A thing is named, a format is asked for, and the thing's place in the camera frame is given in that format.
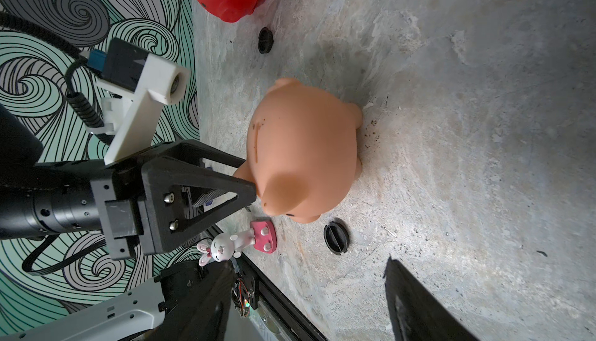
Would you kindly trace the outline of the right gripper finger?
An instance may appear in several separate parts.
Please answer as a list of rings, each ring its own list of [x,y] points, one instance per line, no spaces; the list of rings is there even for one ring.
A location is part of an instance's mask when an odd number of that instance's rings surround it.
[[[399,260],[388,259],[384,278],[396,340],[478,341]]]

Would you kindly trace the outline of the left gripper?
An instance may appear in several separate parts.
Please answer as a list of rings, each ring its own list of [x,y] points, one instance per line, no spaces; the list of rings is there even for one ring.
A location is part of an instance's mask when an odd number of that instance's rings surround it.
[[[197,140],[94,162],[90,186],[113,260],[171,252],[256,200],[253,183],[205,168],[245,160]]]

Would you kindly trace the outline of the peach piggy bank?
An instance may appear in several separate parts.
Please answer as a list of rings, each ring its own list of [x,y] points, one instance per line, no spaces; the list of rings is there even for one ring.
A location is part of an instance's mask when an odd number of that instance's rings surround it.
[[[282,78],[255,109],[235,177],[256,185],[264,213],[307,224],[337,207],[362,172],[363,112],[331,93]]]

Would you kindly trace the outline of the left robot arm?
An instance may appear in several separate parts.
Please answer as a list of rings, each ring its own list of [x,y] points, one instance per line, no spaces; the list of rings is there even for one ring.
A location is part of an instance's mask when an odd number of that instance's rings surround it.
[[[171,252],[253,203],[253,183],[208,170],[242,160],[194,140],[166,142],[107,165],[40,162],[40,141],[1,112],[1,237],[102,232],[111,257]]]

